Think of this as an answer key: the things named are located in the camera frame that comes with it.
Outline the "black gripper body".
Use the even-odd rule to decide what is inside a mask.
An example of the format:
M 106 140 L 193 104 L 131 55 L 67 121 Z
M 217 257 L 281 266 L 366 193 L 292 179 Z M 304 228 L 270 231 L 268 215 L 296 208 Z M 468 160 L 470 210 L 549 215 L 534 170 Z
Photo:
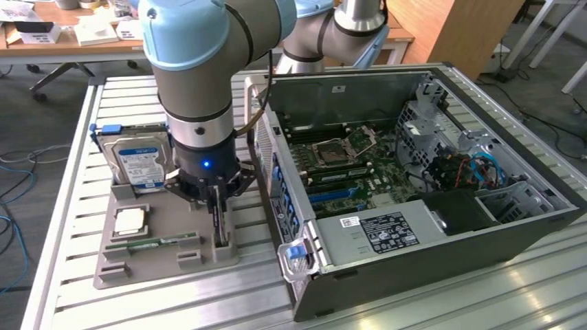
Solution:
M 226 184 L 238 172 L 234 137 L 218 144 L 196 148 L 173 140 L 178 165 L 178 178 L 182 183 L 197 186 L 204 180 L 206 185 Z

